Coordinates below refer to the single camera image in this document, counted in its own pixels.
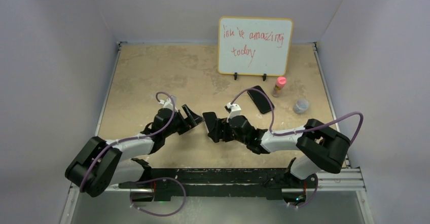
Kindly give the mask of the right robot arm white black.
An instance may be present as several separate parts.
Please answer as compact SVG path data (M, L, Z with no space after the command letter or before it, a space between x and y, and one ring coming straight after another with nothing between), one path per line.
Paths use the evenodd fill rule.
M297 187L309 176L323 170L340 173L352 141L316 119L290 130L271 133L255 128L244 115L219 118L214 112L203 113L208 137L215 143L238 141L251 152L261 155L277 151L301 151L303 156L290 161L285 181Z

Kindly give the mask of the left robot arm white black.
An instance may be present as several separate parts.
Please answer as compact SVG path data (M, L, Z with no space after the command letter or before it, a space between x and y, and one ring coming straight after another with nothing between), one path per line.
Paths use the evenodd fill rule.
M136 157L157 152L167 137L182 135L203 122L204 118L185 104L181 110L162 108L136 136L119 140L91 137L67 167L65 177L91 197L117 183L131 181L145 188L151 183L151 174L146 171L149 167Z

